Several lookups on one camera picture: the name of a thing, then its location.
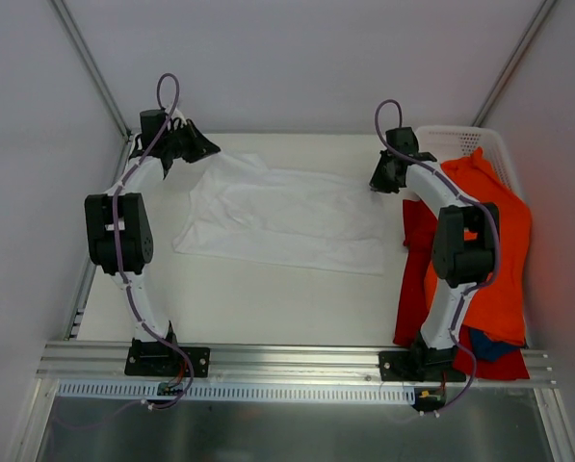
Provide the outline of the white t shirt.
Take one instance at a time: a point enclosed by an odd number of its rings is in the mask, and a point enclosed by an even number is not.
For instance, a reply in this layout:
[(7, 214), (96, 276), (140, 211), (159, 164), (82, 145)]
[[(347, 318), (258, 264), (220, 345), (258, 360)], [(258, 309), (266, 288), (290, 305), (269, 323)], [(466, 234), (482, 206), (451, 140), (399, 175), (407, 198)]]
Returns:
[(254, 263), (378, 275), (384, 209), (342, 176), (270, 168), (256, 154), (219, 154), (187, 198), (172, 248)]

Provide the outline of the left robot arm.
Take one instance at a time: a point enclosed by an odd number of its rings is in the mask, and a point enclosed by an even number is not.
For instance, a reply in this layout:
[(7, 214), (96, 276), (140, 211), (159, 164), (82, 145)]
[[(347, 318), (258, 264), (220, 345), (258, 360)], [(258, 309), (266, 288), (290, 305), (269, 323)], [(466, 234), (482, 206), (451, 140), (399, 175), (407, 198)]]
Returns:
[(127, 353), (129, 376), (206, 377), (210, 350), (182, 347), (150, 282), (154, 239), (144, 194), (166, 178), (173, 164), (192, 164), (220, 152), (177, 109), (141, 112), (141, 133), (134, 139), (123, 173), (106, 192), (84, 201), (91, 261), (121, 290), (133, 322)]

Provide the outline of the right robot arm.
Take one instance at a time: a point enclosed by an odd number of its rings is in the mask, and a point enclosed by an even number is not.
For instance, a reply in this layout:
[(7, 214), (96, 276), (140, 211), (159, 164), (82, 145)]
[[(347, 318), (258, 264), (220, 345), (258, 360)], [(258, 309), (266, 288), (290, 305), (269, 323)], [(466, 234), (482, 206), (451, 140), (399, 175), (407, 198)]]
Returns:
[(370, 180), (378, 193), (408, 189), (435, 215), (431, 262), (437, 276), (431, 309), (406, 352), (382, 364), (412, 381), (450, 374), (460, 350), (459, 331), (476, 292), (500, 267), (498, 209), (464, 192), (432, 154), (422, 152), (410, 127), (377, 132), (384, 149)]

